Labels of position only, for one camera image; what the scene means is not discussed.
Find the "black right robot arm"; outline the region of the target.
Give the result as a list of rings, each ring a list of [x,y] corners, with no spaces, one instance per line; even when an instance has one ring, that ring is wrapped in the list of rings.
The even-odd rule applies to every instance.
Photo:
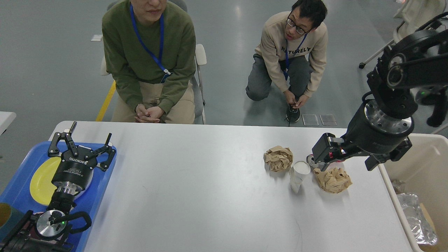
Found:
[[[386,46],[373,71],[367,75],[370,88],[350,121],[346,133],[324,133],[307,156],[312,168],[325,171],[336,161],[367,156],[368,171],[388,160],[398,161],[410,150],[408,136],[414,129],[412,115],[418,103],[411,93],[423,88],[434,97],[427,119],[440,126],[447,114],[447,30],[438,31],[447,12],[434,16],[416,32],[393,46]]]

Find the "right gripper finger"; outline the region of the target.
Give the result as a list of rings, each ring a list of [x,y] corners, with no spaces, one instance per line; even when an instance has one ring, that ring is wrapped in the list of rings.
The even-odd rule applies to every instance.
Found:
[[[395,147],[390,153],[386,154],[370,154],[368,159],[365,160],[365,166],[368,171],[372,171],[379,164],[384,164],[387,161],[398,161],[405,153],[410,150],[412,143],[409,138],[403,140],[397,147]]]
[[[356,153],[356,145],[334,134],[324,133],[312,147],[312,155],[320,171],[326,171],[333,162],[343,162]]]

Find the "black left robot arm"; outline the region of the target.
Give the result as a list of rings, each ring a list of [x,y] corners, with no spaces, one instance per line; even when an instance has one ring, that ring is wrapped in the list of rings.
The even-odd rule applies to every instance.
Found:
[[[115,164],[116,148],[70,129],[35,145],[1,194],[2,252],[81,252]]]

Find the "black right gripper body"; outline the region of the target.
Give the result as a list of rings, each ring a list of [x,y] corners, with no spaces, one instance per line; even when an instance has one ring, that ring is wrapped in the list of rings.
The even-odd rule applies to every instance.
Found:
[[[376,100],[362,103],[350,121],[345,142],[372,154],[386,154],[403,142],[414,129],[412,117],[396,119],[386,115]]]

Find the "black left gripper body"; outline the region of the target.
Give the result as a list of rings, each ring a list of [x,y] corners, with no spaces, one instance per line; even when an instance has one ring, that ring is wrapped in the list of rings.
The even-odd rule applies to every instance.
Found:
[[[91,184],[93,178],[93,164],[96,158],[86,159],[92,151],[89,147],[78,147],[77,156],[66,150],[61,155],[61,162],[51,180],[56,186],[56,192],[81,196]]]

